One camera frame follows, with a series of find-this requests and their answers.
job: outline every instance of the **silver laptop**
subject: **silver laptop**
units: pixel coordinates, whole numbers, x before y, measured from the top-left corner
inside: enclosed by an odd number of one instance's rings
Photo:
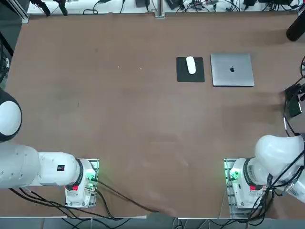
[[[251,58],[248,53],[212,53],[214,86],[253,87]]]

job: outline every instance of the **brown table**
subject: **brown table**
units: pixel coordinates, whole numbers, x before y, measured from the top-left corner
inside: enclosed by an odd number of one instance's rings
[[[284,136],[280,93],[299,78],[304,45],[289,42],[288,13],[99,15],[32,18],[23,25],[8,92],[21,104],[19,144],[99,158],[100,178],[146,206],[216,218],[226,157],[254,156],[266,134]],[[249,52],[255,87],[214,88],[209,55]],[[178,83],[177,56],[201,56],[205,83]],[[63,188],[37,188],[64,202]],[[105,193],[116,216],[147,212]],[[1,216],[61,216],[0,192]],[[304,218],[276,198],[272,218]],[[104,214],[101,202],[94,209]],[[221,217],[229,216],[227,198]]]

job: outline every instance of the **black mouse pad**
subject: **black mouse pad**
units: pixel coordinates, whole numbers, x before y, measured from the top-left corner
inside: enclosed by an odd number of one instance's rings
[[[178,82],[204,82],[203,58],[194,57],[196,73],[191,75],[187,70],[186,57],[177,57]]]

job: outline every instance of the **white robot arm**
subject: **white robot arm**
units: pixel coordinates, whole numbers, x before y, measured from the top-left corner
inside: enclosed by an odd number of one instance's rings
[[[235,193],[238,208],[252,208],[263,193],[263,187],[269,186],[297,158],[299,159],[278,180],[275,185],[284,193],[296,197],[305,203],[304,139],[301,135],[294,137],[261,137],[255,146],[253,158],[239,158],[230,170],[229,177]]]
[[[97,172],[87,159],[62,152],[37,152],[8,142],[19,131],[22,112],[17,101],[0,89],[0,188],[65,186],[66,205],[93,207]]]

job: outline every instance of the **computer mouse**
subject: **computer mouse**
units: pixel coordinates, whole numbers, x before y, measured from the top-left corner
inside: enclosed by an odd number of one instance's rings
[[[187,64],[187,70],[189,71],[189,74],[193,75],[196,73],[196,65],[195,60],[192,56],[188,56],[186,58],[186,64]]]

